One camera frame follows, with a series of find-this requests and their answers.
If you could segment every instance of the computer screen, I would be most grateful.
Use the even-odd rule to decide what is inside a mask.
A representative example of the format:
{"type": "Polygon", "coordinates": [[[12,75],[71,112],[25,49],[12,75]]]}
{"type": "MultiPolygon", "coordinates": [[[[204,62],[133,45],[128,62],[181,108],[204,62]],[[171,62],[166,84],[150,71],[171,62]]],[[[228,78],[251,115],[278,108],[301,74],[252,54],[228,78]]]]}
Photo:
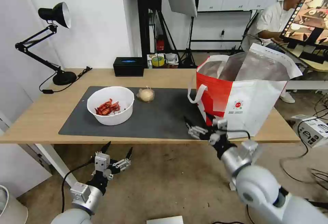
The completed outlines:
{"type": "Polygon", "coordinates": [[[301,0],[281,37],[302,45],[328,47],[328,0],[301,0]]]}

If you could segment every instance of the white shirt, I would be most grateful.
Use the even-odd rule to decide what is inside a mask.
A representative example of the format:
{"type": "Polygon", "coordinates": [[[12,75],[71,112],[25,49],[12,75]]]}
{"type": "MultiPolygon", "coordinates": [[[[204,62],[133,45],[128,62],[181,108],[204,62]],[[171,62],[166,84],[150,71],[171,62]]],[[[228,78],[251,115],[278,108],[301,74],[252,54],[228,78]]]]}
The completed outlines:
{"type": "MultiPolygon", "coordinates": [[[[285,28],[293,12],[294,9],[290,9],[289,11],[284,10],[284,2],[276,2],[258,15],[256,21],[253,22],[248,30],[248,34],[258,37],[258,33],[264,30],[281,32],[285,28]]],[[[271,39],[261,40],[264,46],[272,42],[271,39]]],[[[258,40],[246,36],[242,42],[243,50],[248,51],[253,43],[260,44],[258,40]]]]}

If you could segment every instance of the onion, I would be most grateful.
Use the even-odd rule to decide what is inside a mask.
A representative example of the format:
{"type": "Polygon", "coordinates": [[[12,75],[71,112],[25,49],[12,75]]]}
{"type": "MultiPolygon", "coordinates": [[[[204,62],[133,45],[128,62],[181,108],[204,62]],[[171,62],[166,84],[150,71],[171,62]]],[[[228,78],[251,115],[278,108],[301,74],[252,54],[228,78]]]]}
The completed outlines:
{"type": "Polygon", "coordinates": [[[137,93],[137,98],[146,103],[149,103],[154,100],[155,92],[150,87],[146,86],[146,89],[139,89],[139,92],[137,93]]]}

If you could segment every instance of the person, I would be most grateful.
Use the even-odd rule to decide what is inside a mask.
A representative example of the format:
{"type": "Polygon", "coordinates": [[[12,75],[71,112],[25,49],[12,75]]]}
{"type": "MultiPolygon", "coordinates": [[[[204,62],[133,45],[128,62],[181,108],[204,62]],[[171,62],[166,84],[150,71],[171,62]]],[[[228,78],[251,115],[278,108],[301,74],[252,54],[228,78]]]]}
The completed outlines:
{"type": "MultiPolygon", "coordinates": [[[[259,38],[264,46],[284,53],[271,39],[274,38],[278,42],[282,41],[279,36],[300,1],[283,0],[264,9],[253,22],[248,34],[259,38]]],[[[248,51],[253,43],[260,44],[260,41],[246,36],[242,42],[243,50],[248,51]]],[[[280,98],[286,103],[295,102],[293,97],[285,89],[281,93],[280,98]]]]}

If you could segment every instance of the yellow table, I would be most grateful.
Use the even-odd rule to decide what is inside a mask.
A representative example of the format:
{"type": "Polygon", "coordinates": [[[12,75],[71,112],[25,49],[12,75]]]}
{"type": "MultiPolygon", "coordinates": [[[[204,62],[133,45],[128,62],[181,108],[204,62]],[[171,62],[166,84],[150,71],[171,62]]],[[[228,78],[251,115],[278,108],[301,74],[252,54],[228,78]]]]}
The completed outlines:
{"type": "MultiPolygon", "coordinates": [[[[296,63],[301,63],[305,70],[303,74],[305,75],[309,70],[317,72],[328,72],[328,62],[324,61],[323,64],[312,62],[303,58],[300,58],[303,51],[303,46],[297,45],[295,49],[290,49],[287,47],[287,43],[277,42],[275,39],[271,39],[276,43],[281,50],[285,52],[290,58],[296,63]]],[[[286,89],[289,90],[328,90],[328,81],[324,80],[291,80],[288,81],[286,89]]]]}
{"type": "MultiPolygon", "coordinates": [[[[67,69],[80,73],[81,69],[67,69]]],[[[195,74],[194,69],[145,69],[144,77],[115,77],[113,69],[93,69],[65,91],[42,94],[21,117],[0,136],[0,143],[36,144],[63,176],[68,168],[51,144],[200,144],[204,141],[178,139],[148,139],[129,137],[97,137],[59,135],[58,132],[89,86],[187,88],[195,74]]],[[[62,87],[52,85],[53,90],[62,87]]],[[[254,137],[258,143],[293,143],[300,141],[282,116],[273,109],[260,132],[254,137]]],[[[73,185],[74,176],[68,177],[73,185]]]]}

